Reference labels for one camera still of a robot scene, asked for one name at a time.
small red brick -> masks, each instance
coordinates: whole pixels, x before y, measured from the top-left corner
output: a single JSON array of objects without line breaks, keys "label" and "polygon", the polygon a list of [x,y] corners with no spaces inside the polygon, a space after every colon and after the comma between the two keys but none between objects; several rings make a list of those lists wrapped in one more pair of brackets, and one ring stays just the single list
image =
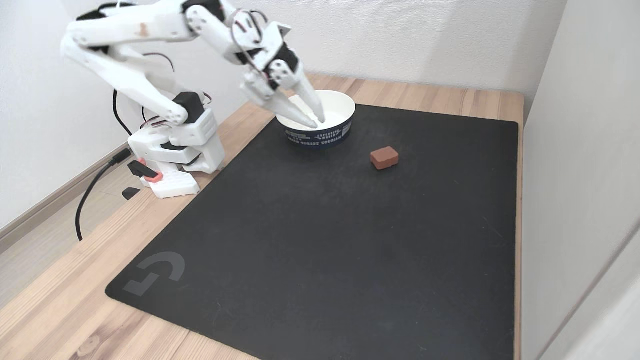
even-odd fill
[{"label": "small red brick", "polygon": [[371,153],[371,162],[378,170],[383,170],[398,164],[399,155],[391,146]]}]

power cord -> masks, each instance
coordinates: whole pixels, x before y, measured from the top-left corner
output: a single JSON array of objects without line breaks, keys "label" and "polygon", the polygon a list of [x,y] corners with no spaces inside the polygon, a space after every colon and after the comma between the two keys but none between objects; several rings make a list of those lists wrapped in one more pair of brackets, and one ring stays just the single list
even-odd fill
[{"label": "power cord", "polygon": [[80,200],[80,204],[78,205],[78,209],[76,211],[76,234],[78,236],[78,241],[82,241],[83,239],[82,231],[80,230],[80,214],[82,213],[82,208],[84,206],[84,203],[86,202],[86,199],[89,197],[89,194],[93,190],[93,187],[98,183],[98,180],[100,180],[100,178],[107,172],[107,170],[109,170],[114,165],[117,165],[125,161],[129,156],[131,156],[131,150],[129,150],[128,148],[120,151],[118,154],[113,156],[113,158],[109,160],[109,163],[107,163],[107,165],[105,165],[105,167],[102,168],[102,170],[100,170],[100,172],[98,172],[98,174],[93,178],[93,181],[91,182],[91,184],[89,184],[89,187],[84,192],[84,196],[82,196],[82,199]]},{"label": "power cord", "polygon": [[118,115],[118,106],[116,105],[117,100],[118,100],[118,90],[114,90],[113,91],[113,115],[116,117],[116,120],[120,123],[120,126],[122,126],[124,131],[126,131],[127,134],[131,136],[132,135],[131,130],[129,130],[129,128],[124,124],[124,122],[122,122],[122,119]]}]

white robotic arm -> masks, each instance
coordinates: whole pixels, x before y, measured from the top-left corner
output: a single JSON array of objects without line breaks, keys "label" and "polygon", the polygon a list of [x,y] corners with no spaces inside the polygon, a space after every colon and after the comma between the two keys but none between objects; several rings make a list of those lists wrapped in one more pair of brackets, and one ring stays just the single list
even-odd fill
[{"label": "white robotic arm", "polygon": [[226,0],[161,0],[152,5],[101,6],[71,23],[62,53],[88,67],[119,92],[169,123],[187,119],[184,109],[164,97],[154,83],[153,62],[126,46],[135,42],[191,41],[202,37],[224,59],[251,65],[241,88],[259,106],[316,128],[317,123],[288,101],[279,87],[293,89],[324,122],[319,98],[304,75],[300,59],[284,43],[290,28],[272,22],[261,29],[252,12]]},{"label": "white robotic arm", "polygon": [[[197,193],[193,176],[180,168],[210,174],[221,167],[224,149],[212,111],[202,106],[203,95],[189,92],[172,73],[129,44],[202,37],[230,63],[248,66],[241,89],[249,100],[317,128],[315,119],[278,91],[294,90],[317,121],[324,122],[322,104],[302,62],[284,42],[290,27],[278,22],[263,27],[258,15],[267,23],[264,14],[237,9],[226,0],[160,0],[141,6],[105,4],[68,26],[61,44],[64,56],[162,118],[129,138],[138,157],[129,167],[158,197]],[[160,90],[176,98],[169,99]]]}]

mouse pad logo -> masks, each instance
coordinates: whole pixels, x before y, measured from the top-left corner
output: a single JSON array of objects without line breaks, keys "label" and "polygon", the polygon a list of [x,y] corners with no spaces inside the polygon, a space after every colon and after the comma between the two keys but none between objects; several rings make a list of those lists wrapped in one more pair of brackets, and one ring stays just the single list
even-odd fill
[{"label": "mouse pad logo", "polygon": [[[140,264],[138,264],[138,268],[146,270],[149,266],[162,261],[171,264],[171,275],[169,275],[169,279],[173,281],[180,280],[184,273],[184,258],[177,252],[167,251],[151,255],[147,259],[141,261]],[[142,282],[133,280],[129,281],[123,290],[128,293],[132,293],[133,295],[142,296],[147,292],[147,290],[149,290],[154,282],[158,280],[158,277],[160,277],[160,275],[152,272],[148,274]]]}]

desk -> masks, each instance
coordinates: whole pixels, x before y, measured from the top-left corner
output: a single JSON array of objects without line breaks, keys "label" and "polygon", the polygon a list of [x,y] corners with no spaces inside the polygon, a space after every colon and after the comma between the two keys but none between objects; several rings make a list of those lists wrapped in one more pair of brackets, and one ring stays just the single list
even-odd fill
[{"label": "desk", "polygon": [[[515,359],[520,359],[523,96],[325,75],[311,75],[310,80],[316,89],[344,92],[358,104],[500,119],[520,125],[515,199]],[[219,129],[227,151],[225,161],[235,158],[272,118],[272,113],[246,104],[227,119]],[[215,175],[196,177],[204,187]],[[144,189],[98,226],[0,311],[0,359],[254,359],[104,294],[107,284],[192,198],[159,200]]]}]

